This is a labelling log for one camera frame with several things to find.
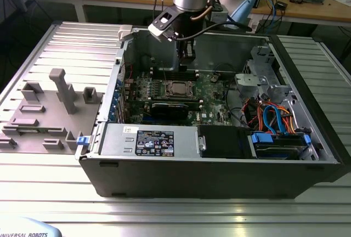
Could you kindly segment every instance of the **circuit board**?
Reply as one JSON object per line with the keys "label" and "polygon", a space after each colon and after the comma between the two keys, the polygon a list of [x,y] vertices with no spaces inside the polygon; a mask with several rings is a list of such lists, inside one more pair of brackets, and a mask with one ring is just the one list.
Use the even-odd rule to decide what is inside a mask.
{"label": "circuit board", "polygon": [[[127,122],[157,125],[231,125],[225,106],[225,81],[211,83],[212,73],[201,72],[196,81],[155,80],[142,73],[128,86],[126,102],[129,105]],[[189,113],[183,120],[157,120],[150,114],[150,105],[156,102],[184,104]]]}

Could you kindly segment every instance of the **sticker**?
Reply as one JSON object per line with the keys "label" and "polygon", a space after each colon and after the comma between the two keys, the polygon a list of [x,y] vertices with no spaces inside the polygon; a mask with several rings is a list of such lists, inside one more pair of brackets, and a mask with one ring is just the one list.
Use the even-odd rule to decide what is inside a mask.
{"label": "sticker", "polygon": [[135,154],[138,156],[174,156],[174,132],[137,130]]}
{"label": "sticker", "polygon": [[137,126],[124,126],[123,127],[123,133],[136,134],[138,130],[139,130],[139,127],[137,127]]}

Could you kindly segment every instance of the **motherboard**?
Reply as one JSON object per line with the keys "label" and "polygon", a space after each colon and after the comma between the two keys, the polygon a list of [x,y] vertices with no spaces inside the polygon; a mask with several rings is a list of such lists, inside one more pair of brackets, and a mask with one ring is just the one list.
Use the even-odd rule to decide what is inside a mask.
{"label": "motherboard", "polygon": [[124,84],[125,123],[145,125],[231,125],[225,106],[227,80],[211,81],[211,72],[173,77],[142,72]]}

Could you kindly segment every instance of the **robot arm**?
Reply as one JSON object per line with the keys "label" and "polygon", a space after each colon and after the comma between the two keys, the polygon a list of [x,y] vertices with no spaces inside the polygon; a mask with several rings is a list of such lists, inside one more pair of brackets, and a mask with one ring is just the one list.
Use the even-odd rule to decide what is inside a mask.
{"label": "robot arm", "polygon": [[[255,0],[217,0],[228,9],[231,21],[223,24],[237,24],[249,15]],[[167,38],[177,41],[180,64],[186,65],[195,59],[194,37],[203,31],[203,21],[211,12],[209,0],[173,0],[173,5],[166,8],[149,26],[149,31],[158,40]]]}

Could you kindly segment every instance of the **white label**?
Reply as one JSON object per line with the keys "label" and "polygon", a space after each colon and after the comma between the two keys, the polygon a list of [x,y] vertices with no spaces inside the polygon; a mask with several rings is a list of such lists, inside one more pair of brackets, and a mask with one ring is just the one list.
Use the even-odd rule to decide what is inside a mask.
{"label": "white label", "polygon": [[137,126],[124,126],[123,133],[136,134],[139,130]]}

